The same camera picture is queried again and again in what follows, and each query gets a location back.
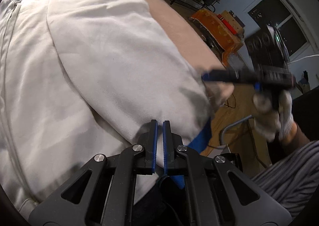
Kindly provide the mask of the brown sleeved right forearm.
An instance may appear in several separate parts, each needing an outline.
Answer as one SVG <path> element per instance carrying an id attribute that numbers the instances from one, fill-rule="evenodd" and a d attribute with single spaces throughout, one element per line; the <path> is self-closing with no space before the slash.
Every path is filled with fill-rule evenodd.
<path id="1" fill-rule="evenodd" d="M 292 123 L 290 132 L 282 139 L 282 143 L 291 149 L 301 148 L 309 142 L 309 139 L 301 131 L 296 122 Z"/>

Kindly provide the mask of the white gloved right hand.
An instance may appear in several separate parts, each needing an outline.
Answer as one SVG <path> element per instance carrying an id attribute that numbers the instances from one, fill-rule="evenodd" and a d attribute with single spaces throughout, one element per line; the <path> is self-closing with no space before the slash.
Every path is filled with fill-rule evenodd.
<path id="1" fill-rule="evenodd" d="M 281 93 L 278 110 L 274 109 L 270 97 L 262 93 L 255 93 L 252 102 L 256 131 L 268 142 L 272 142 L 277 137 L 283 144 L 290 144 L 297 133 L 297 124 L 292 115 L 290 92 L 284 90 Z"/>

